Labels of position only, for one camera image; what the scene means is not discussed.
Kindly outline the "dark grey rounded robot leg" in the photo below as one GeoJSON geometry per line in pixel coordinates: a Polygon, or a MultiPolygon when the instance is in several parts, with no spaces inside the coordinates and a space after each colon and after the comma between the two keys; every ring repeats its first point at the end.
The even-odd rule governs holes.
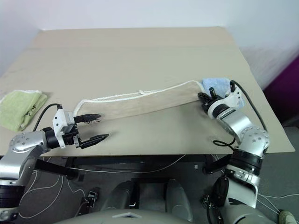
{"type": "Polygon", "coordinates": [[[105,200],[100,211],[139,208],[140,187],[133,181],[118,184],[105,200]]]}
{"type": "Polygon", "coordinates": [[[165,206],[167,213],[193,222],[193,213],[189,199],[182,185],[175,179],[170,179],[167,183],[165,206]]]}

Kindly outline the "grey green shoe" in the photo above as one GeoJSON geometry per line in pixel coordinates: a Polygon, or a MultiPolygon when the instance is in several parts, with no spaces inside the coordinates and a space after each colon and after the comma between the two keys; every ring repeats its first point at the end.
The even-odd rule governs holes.
{"type": "Polygon", "coordinates": [[[298,222],[290,211],[282,210],[278,216],[278,224],[298,224],[298,222]]]}

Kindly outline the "black table frame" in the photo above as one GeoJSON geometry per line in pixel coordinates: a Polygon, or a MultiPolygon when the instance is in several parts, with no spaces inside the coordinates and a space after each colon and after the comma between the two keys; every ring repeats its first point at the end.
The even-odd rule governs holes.
{"type": "Polygon", "coordinates": [[[164,168],[157,170],[142,171],[143,174],[162,171],[177,162],[202,162],[207,167],[213,163],[219,166],[214,170],[220,170],[228,163],[230,155],[226,155],[220,159],[215,159],[210,154],[187,154],[187,155],[126,155],[126,156],[92,156],[92,157],[68,157],[65,165],[57,165],[48,161],[38,159],[35,165],[35,170],[63,175],[70,179],[78,177],[78,166],[81,165],[106,165],[106,164],[161,164],[170,163],[164,168]]]}

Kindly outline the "light green folded towel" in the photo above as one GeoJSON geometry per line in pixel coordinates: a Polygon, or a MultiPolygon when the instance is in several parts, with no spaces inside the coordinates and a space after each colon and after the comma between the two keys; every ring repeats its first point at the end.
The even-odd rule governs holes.
{"type": "Polygon", "coordinates": [[[0,126],[14,132],[24,130],[47,101],[42,91],[14,90],[0,99],[0,126]]]}

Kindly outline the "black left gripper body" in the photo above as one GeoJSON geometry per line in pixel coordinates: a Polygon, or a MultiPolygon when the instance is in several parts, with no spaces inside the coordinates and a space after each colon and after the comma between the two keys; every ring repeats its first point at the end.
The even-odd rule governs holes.
{"type": "Polygon", "coordinates": [[[74,125],[72,129],[63,135],[64,144],[67,145],[74,145],[75,148],[81,147],[81,138],[79,135],[77,125],[74,125]]]}

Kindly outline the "purple fabric object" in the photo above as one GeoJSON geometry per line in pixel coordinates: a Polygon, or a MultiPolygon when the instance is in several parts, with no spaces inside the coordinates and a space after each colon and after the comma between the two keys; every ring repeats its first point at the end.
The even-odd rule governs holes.
{"type": "Polygon", "coordinates": [[[263,92],[282,126],[299,128],[299,56],[263,92]]]}

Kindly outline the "beige towel with white trim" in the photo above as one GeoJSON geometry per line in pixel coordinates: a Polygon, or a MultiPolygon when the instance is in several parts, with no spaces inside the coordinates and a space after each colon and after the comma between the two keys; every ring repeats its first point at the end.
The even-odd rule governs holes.
{"type": "Polygon", "coordinates": [[[96,113],[104,120],[132,117],[198,100],[198,93],[205,92],[198,81],[187,81],[162,90],[142,91],[95,99],[83,99],[74,109],[74,115],[96,113]]]}

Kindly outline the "grey robot torso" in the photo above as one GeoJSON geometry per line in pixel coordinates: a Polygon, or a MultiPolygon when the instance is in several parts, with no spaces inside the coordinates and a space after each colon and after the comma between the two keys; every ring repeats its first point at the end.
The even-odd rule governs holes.
{"type": "MultiPolygon", "coordinates": [[[[69,218],[54,224],[195,224],[171,213],[152,210],[105,210],[69,218]]],[[[266,217],[241,216],[216,224],[275,224],[266,217]]]]}

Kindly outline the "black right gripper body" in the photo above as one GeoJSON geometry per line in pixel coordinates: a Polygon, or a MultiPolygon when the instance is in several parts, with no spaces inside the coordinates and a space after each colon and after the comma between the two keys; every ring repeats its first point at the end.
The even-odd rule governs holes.
{"type": "Polygon", "coordinates": [[[217,97],[211,97],[211,96],[210,96],[210,101],[200,101],[202,103],[201,107],[203,111],[207,113],[208,109],[215,101],[217,101],[217,97]]]}

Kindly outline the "light blue towel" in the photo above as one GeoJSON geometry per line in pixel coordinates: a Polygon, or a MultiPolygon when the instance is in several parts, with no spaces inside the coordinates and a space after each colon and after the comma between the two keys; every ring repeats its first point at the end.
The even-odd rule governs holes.
{"type": "Polygon", "coordinates": [[[228,78],[204,78],[200,83],[209,96],[211,95],[209,90],[211,87],[222,98],[226,98],[231,93],[230,80],[228,78]]]}

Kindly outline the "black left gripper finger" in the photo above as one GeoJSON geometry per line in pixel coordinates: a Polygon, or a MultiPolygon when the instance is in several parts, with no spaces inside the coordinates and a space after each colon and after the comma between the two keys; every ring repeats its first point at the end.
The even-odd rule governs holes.
{"type": "Polygon", "coordinates": [[[105,140],[108,136],[109,136],[109,134],[101,134],[101,135],[93,136],[86,141],[81,141],[80,148],[87,148],[87,147],[97,145],[101,141],[105,140]]]}
{"type": "Polygon", "coordinates": [[[94,120],[98,120],[101,117],[100,114],[84,114],[84,115],[80,115],[80,116],[76,116],[74,117],[74,122],[76,124],[78,123],[90,123],[94,120]]]}

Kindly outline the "small black floor device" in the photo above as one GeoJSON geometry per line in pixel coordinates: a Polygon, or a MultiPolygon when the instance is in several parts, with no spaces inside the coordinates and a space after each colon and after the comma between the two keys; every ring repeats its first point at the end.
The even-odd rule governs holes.
{"type": "Polygon", "coordinates": [[[98,200],[98,192],[94,189],[90,190],[86,197],[83,197],[81,200],[81,205],[92,209],[95,206],[96,201],[98,200]]]}

